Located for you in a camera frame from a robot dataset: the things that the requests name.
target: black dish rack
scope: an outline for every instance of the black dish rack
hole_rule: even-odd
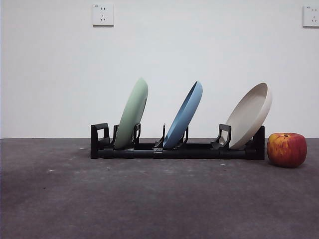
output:
[[[206,158],[206,159],[252,159],[263,160],[265,157],[265,127],[261,126],[254,137],[241,149],[230,149],[231,126],[220,124],[219,135],[213,142],[189,143],[188,127],[178,144],[172,149],[163,149],[165,124],[162,137],[154,143],[140,143],[141,124],[136,124],[132,140],[123,149],[114,149],[114,142],[119,125],[114,126],[113,140],[110,141],[107,123],[91,125],[91,158]],[[98,130],[103,130],[103,138],[98,138]],[[220,143],[222,131],[227,132],[227,140]]]

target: green plate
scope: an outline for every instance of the green plate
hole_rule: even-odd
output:
[[[140,78],[131,92],[125,105],[118,132],[114,143],[114,148],[124,148],[132,141],[134,126],[140,123],[146,101],[148,98],[148,85],[143,78]]]

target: plate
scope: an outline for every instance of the plate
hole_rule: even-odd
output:
[[[168,130],[163,142],[163,148],[169,149],[177,145],[196,112],[202,94],[203,87],[199,81],[196,81]]]
[[[148,98],[148,85],[143,78],[138,79],[125,105],[114,148],[124,148],[132,140],[134,126],[140,123]]]
[[[266,83],[252,88],[238,103],[226,124],[231,126],[230,149],[244,146],[259,130],[265,121],[272,103],[272,94]],[[227,133],[222,132],[221,143]]]

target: blue plate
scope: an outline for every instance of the blue plate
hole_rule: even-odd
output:
[[[196,112],[202,94],[203,87],[199,81],[196,81],[169,128],[163,142],[163,148],[173,148],[177,145]]]

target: white plate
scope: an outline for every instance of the white plate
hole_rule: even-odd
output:
[[[239,149],[255,135],[265,121],[271,103],[272,94],[266,83],[256,85],[241,99],[226,122],[231,126],[231,149]],[[227,133],[223,131],[220,142],[225,142],[226,138]]]

